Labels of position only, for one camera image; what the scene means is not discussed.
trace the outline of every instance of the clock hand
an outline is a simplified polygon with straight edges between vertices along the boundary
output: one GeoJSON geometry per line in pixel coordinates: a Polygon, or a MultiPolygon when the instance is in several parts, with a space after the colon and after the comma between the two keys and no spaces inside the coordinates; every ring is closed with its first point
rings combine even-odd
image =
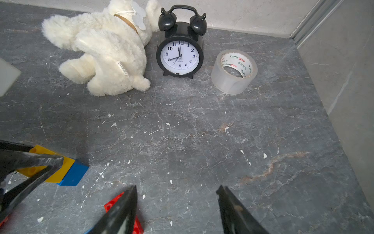
{"type": "MultiPolygon", "coordinates": [[[[179,57],[175,57],[175,58],[178,59],[179,57]]],[[[169,61],[170,61],[170,60],[173,60],[173,59],[175,59],[175,58],[169,58],[169,61]]]]}
{"type": "Polygon", "coordinates": [[[178,59],[182,58],[181,50],[182,50],[182,45],[178,48],[179,56],[178,56],[178,58],[175,61],[177,61],[178,59]]]}

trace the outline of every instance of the metal trim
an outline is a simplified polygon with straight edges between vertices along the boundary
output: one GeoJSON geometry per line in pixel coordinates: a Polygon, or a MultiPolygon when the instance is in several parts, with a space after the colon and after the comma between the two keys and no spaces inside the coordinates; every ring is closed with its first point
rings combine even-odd
{"type": "Polygon", "coordinates": [[[344,0],[318,1],[290,36],[290,38],[295,41],[297,47],[300,47],[343,1],[344,0]]]}

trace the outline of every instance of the gray marble surface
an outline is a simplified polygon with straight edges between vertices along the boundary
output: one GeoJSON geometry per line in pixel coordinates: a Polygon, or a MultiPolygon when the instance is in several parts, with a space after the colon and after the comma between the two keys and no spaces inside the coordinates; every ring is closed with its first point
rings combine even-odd
{"type": "MultiPolygon", "coordinates": [[[[131,184],[146,233],[223,233],[221,184],[271,234],[374,232],[292,40],[209,29],[203,66],[190,80],[162,75],[154,35],[146,46],[150,90],[94,97],[57,70],[80,53],[42,36],[40,23],[53,14],[78,12],[0,3],[0,57],[22,71],[0,98],[0,138],[43,145],[90,169],[75,187],[40,185],[3,233],[84,233],[131,184]],[[245,51],[258,65],[242,94],[223,94],[211,82],[225,49],[245,51]]],[[[7,189],[22,180],[9,176],[7,189]]]]}

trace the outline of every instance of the clock face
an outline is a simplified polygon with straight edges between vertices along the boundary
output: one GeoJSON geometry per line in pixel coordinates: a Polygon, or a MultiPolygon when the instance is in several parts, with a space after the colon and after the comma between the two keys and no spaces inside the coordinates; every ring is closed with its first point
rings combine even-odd
{"type": "Polygon", "coordinates": [[[177,75],[192,72],[200,60],[197,49],[192,44],[181,40],[166,44],[160,56],[164,67],[177,75]]]}

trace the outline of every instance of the fabric label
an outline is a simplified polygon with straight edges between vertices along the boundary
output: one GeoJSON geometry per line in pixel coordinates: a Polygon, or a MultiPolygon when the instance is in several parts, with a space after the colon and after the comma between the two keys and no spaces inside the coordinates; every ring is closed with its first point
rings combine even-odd
{"type": "Polygon", "coordinates": [[[129,73],[126,71],[126,69],[123,67],[121,61],[117,61],[117,65],[119,66],[119,68],[121,68],[121,70],[123,71],[123,73],[125,74],[125,76],[128,76],[129,73]]]}

